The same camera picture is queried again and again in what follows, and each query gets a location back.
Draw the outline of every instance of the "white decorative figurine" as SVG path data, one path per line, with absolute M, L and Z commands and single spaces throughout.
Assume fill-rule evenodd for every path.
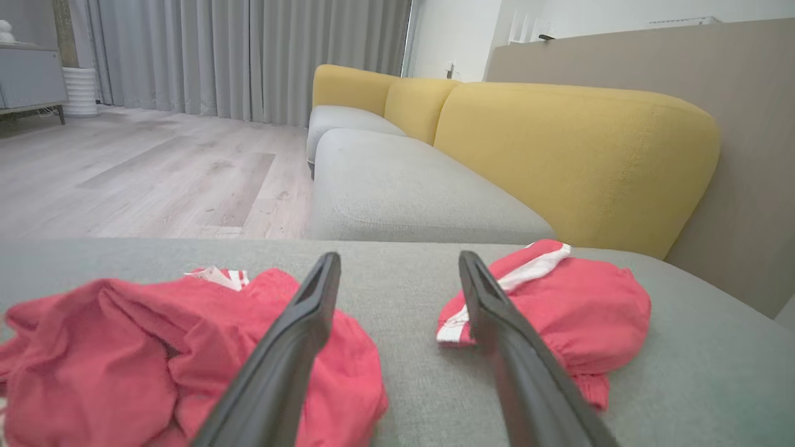
M 5 20 L 0 20 L 0 43 L 13 44 L 16 41 L 11 33 L 11 24 Z

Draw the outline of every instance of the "gray sofa cushion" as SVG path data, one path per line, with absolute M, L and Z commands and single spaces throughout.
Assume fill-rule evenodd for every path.
M 317 143 L 320 141 L 320 137 L 329 130 L 340 127 L 343 129 L 372 130 L 382 134 L 405 136 L 405 132 L 400 130 L 399 127 L 373 112 L 354 107 L 315 106 L 309 116 L 306 160 L 314 163 Z
M 526 245 L 555 237 L 519 200 L 413 138 L 335 129 L 318 147 L 313 239 Z
M 458 254 L 485 262 L 518 246 L 339 241 L 70 239 L 0 243 L 2 309 L 101 277 L 179 278 L 198 266 L 278 267 L 302 279 L 338 251 L 338 309 L 378 345 L 390 409 L 373 445 L 507 444 L 486 361 L 475 349 L 439 348 L 442 306 L 460 288 Z M 575 249 L 629 267 L 651 296 L 640 354 L 611 375 L 604 420 L 623 447 L 792 445 L 795 337 L 742 302 L 643 255 Z M 9 330 L 3 331 L 7 336 Z

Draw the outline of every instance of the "gray curtain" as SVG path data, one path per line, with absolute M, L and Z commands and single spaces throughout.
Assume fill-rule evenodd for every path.
M 411 0 L 88 0 L 102 101 L 306 126 L 312 75 L 400 75 Z

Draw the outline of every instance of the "sofa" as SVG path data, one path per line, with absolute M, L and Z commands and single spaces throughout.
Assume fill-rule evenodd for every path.
M 715 120 L 647 91 L 315 73 L 313 239 L 664 258 L 715 170 Z
M 95 278 L 161 282 L 197 267 L 277 267 L 302 279 L 342 259 L 337 308 L 378 346 L 390 408 L 374 446 L 508 445 L 491 370 L 477 349 L 440 348 L 436 319 L 461 287 L 458 254 L 484 262 L 516 245 L 312 240 L 50 239 L 0 241 L 0 306 Z M 649 293 L 649 334 L 610 374 L 603 420 L 623 447 L 795 445 L 795 336 L 704 281 L 650 256 L 576 248 L 632 269 Z M 2 331 L 4 339 L 10 330 Z

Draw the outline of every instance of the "red cloth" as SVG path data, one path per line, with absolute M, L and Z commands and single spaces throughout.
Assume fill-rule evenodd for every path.
M 268 270 L 241 291 L 116 279 L 14 306 L 0 347 L 11 445 L 185 445 L 296 293 Z M 378 352 L 335 312 L 297 445 L 366 445 L 387 408 Z
M 570 250 L 558 241 L 541 240 L 499 259 L 489 271 L 503 288 L 507 282 L 514 284 L 506 294 L 517 310 L 585 399 L 605 410 L 610 392 L 606 373 L 629 363 L 640 351 L 649 330 L 651 300 L 629 269 L 569 258 Z M 509 274 L 514 280 L 507 281 Z M 536 278 L 516 281 L 522 275 Z M 437 326 L 440 343 L 475 344 L 465 308 L 459 291 L 442 309 Z

